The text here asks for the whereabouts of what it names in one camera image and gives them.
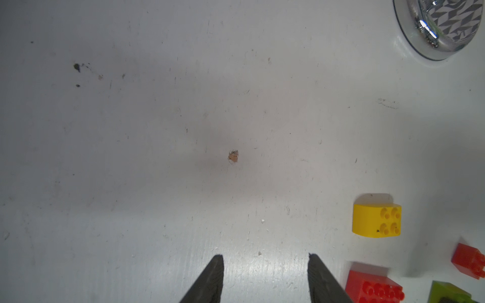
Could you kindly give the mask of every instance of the green lego brick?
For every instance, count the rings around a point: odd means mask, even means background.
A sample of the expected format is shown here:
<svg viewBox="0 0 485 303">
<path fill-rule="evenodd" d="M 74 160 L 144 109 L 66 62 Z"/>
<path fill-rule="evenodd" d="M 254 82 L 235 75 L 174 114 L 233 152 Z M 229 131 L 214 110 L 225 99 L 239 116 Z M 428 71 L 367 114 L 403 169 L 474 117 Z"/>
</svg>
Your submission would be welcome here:
<svg viewBox="0 0 485 303">
<path fill-rule="evenodd" d="M 458 303 L 475 303 L 471 299 L 471 295 L 461 288 L 451 283 L 433 281 L 428 303 L 439 303 L 442 298 L 451 299 Z"/>
</svg>

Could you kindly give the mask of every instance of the chipped spot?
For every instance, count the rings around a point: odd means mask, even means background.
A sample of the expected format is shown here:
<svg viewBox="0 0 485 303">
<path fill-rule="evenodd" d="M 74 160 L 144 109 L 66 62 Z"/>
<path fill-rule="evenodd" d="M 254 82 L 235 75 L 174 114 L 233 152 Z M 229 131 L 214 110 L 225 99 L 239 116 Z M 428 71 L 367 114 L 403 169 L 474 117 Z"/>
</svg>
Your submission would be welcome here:
<svg viewBox="0 0 485 303">
<path fill-rule="evenodd" d="M 238 161 L 238 157 L 239 157 L 239 152 L 237 150 L 233 150 L 229 153 L 229 157 L 227 159 L 236 163 Z"/>
</svg>

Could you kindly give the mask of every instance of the white surface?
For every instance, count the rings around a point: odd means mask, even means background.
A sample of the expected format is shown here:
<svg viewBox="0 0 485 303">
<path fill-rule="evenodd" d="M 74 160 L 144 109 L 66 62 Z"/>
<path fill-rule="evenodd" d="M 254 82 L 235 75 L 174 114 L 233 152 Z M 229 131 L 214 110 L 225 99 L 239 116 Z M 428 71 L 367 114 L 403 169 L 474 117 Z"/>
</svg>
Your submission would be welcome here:
<svg viewBox="0 0 485 303">
<path fill-rule="evenodd" d="M 342 285 L 356 261 L 408 303 L 433 279 L 485 301 L 449 261 L 485 251 L 483 28 L 434 63 L 390 0 L 0 12 L 2 302 L 177 303 L 214 254 L 222 302 L 309 302 L 309 252 Z M 373 192 L 400 237 L 351 232 Z"/>
</svg>

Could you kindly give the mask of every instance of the lego brick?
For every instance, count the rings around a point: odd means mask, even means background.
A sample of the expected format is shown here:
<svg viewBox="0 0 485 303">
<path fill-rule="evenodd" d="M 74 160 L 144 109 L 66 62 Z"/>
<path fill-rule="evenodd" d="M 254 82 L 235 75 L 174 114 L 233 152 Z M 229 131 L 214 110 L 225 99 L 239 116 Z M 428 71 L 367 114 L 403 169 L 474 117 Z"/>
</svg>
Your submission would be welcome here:
<svg viewBox="0 0 485 303">
<path fill-rule="evenodd" d="M 401 234 L 401 206 L 354 204 L 352 231 L 369 238 L 395 237 Z"/>
<path fill-rule="evenodd" d="M 475 279 L 485 278 L 485 255 L 474 247 L 459 243 L 452 258 L 458 270 Z"/>
<path fill-rule="evenodd" d="M 350 271 L 345 292 L 354 303 L 399 303 L 403 288 L 391 279 L 375 274 Z"/>
<path fill-rule="evenodd" d="M 433 281 L 428 303 L 442 302 L 475 303 L 466 291 L 447 282 Z"/>
</svg>

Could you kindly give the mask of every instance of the geometric pattern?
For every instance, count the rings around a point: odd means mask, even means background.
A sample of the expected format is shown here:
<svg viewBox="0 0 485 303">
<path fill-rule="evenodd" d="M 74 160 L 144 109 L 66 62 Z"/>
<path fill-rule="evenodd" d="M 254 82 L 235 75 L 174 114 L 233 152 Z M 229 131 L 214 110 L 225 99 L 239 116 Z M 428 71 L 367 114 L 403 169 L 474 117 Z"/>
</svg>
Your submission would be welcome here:
<svg viewBox="0 0 485 303">
<path fill-rule="evenodd" d="M 459 43 L 475 35 L 482 19 L 484 0 L 434 1 L 428 16 L 449 38 Z"/>
</svg>

